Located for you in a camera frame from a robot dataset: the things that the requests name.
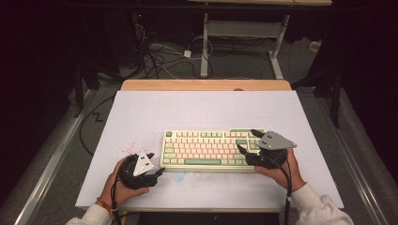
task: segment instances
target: white sleeve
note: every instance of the white sleeve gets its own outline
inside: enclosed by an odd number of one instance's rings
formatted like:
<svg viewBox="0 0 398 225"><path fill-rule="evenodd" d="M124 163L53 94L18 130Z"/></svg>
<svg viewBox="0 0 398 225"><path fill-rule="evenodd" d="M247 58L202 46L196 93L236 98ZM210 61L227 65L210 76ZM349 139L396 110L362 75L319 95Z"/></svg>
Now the white sleeve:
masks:
<svg viewBox="0 0 398 225"><path fill-rule="evenodd" d="M92 204L82 218L73 218L67 225L110 225L112 217L108 211L97 204Z"/></svg>
<svg viewBox="0 0 398 225"><path fill-rule="evenodd" d="M308 183L292 193L292 201L299 212L296 225L354 224L351 217L339 210L329 196L319 196Z"/></svg>

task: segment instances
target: bracelet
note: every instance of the bracelet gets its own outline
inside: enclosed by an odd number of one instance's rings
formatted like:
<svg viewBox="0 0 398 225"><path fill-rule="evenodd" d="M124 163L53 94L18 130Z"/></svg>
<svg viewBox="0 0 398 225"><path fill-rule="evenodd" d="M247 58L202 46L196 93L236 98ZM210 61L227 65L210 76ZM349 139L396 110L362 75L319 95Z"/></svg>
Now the bracelet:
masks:
<svg viewBox="0 0 398 225"><path fill-rule="evenodd" d="M109 206L107 203L105 203L101 197L97 198L97 200L99 200L100 206L102 208L106 209L106 211L108 211L108 213L109 213L109 217L111 217L112 214L114 213L114 210L112 210L111 206Z"/></svg>

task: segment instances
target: space bar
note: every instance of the space bar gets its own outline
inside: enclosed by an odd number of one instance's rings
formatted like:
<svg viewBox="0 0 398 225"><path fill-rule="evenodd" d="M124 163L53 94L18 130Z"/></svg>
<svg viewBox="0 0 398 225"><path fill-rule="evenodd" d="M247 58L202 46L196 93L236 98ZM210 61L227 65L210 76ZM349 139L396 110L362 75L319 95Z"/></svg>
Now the space bar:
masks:
<svg viewBox="0 0 398 225"><path fill-rule="evenodd" d="M185 165L220 165L219 159L185 159Z"/></svg>

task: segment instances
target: keyboard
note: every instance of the keyboard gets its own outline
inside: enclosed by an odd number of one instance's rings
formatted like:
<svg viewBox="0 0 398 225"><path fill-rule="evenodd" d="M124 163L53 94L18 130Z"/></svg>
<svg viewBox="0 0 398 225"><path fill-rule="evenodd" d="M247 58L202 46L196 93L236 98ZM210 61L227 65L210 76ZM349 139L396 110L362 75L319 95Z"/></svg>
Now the keyboard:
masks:
<svg viewBox="0 0 398 225"><path fill-rule="evenodd" d="M237 144L257 153L258 141L246 128L167 130L163 135L161 166L179 171L252 172L253 166L246 163Z"/></svg>

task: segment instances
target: white tabletop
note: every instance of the white tabletop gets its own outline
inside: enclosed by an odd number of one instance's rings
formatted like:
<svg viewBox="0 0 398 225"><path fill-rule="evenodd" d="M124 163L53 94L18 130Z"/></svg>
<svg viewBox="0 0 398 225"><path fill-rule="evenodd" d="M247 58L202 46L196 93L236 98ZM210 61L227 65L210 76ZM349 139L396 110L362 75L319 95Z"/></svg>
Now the white tabletop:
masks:
<svg viewBox="0 0 398 225"><path fill-rule="evenodd" d="M115 164L146 151L159 167L169 129L264 128L298 144L304 180L343 208L328 166L295 91L121 91L84 180L76 206L100 195ZM150 192L124 205L133 211L282 212L286 191L256 172L164 172Z"/></svg>

